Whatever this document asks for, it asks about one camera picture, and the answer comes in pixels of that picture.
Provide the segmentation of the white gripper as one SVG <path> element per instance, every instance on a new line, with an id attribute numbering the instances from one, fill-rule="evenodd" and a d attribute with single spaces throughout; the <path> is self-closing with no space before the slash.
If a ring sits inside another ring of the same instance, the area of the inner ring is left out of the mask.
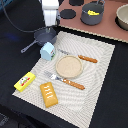
<path id="1" fill-rule="evenodd" d="M 58 0 L 41 0 L 42 11 L 44 16 L 45 25 L 47 27 L 56 24 L 57 15 L 59 14 L 59 1 Z"/>

